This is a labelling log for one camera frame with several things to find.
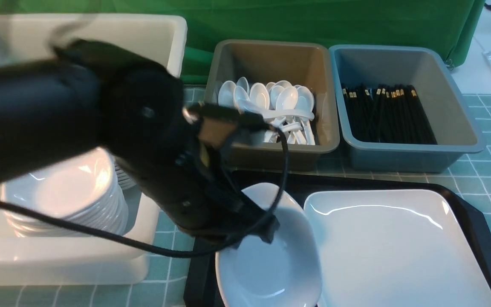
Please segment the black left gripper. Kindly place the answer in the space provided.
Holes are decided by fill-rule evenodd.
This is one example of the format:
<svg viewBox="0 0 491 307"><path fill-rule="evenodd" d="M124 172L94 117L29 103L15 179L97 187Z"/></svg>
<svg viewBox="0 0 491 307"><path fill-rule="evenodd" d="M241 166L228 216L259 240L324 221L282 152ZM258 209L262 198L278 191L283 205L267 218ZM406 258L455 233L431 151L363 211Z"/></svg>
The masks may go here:
<svg viewBox="0 0 491 307"><path fill-rule="evenodd" d="M113 109L113 153L142 192L182 230L215 243L251 235L271 243L279 222L248 200L225 169L236 140L268 128L262 115L214 104Z"/></svg>

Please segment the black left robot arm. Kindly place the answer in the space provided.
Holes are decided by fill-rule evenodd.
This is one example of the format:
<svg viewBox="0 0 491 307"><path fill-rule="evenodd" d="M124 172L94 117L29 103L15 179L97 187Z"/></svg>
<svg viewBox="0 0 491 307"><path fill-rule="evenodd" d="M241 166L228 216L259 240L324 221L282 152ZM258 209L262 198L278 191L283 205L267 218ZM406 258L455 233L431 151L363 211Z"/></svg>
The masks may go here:
<svg viewBox="0 0 491 307"><path fill-rule="evenodd" d="M232 181L224 153L271 130L262 115L185 106L183 82L154 60L78 39L53 57L0 67L0 183L107 149L185 233L224 246L279 222Z"/></svg>

